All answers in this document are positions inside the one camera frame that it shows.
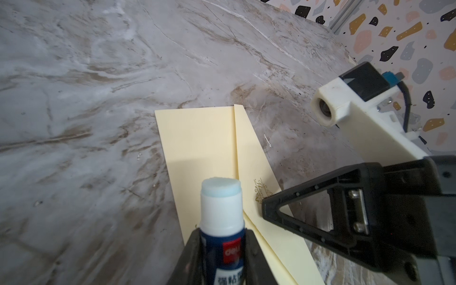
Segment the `envelope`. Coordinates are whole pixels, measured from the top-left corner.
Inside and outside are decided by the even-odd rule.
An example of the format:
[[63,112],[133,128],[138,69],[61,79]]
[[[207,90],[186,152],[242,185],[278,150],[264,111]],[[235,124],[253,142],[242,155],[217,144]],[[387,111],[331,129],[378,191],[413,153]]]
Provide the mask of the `envelope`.
[[[280,191],[242,105],[157,110],[182,237],[201,219],[201,182],[211,177],[241,181],[244,220],[252,229],[277,282],[324,285],[305,240],[261,217],[261,201]],[[282,211],[291,215],[286,206]]]

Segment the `metal screw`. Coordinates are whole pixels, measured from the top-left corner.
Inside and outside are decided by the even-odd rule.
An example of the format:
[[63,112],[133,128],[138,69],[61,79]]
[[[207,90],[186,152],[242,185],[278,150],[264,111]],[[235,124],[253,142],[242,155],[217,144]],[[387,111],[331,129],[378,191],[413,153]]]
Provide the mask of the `metal screw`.
[[350,190],[348,191],[348,195],[351,199],[358,199],[359,198],[359,192],[358,190]]
[[360,223],[360,222],[355,222],[353,224],[353,229],[357,233],[363,233],[364,232],[364,225],[362,223]]

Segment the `red deli logo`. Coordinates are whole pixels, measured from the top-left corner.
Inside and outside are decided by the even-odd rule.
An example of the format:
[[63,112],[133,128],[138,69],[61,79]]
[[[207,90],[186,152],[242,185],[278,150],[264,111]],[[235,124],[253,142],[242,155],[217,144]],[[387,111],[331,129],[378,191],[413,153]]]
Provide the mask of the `red deli logo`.
[[223,243],[223,263],[228,264],[241,258],[241,238]]

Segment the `marble surface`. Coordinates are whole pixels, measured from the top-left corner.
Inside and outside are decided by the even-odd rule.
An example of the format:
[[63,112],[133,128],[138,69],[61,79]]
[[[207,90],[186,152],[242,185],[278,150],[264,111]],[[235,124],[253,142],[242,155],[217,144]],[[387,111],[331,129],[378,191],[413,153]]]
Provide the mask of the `marble surface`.
[[[319,24],[257,0],[4,0],[0,15],[2,284],[166,282],[183,241],[156,109],[243,104],[284,188],[361,161],[310,113],[352,67]],[[294,211],[324,227],[324,202]],[[384,278],[309,246],[327,284]]]

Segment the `glue stick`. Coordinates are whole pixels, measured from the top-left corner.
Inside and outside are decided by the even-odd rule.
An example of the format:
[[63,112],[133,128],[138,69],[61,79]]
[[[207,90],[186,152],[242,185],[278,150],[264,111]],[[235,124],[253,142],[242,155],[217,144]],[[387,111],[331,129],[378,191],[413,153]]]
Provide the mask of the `glue stick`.
[[204,284],[241,285],[245,223],[239,180],[214,177],[202,182],[200,235]]

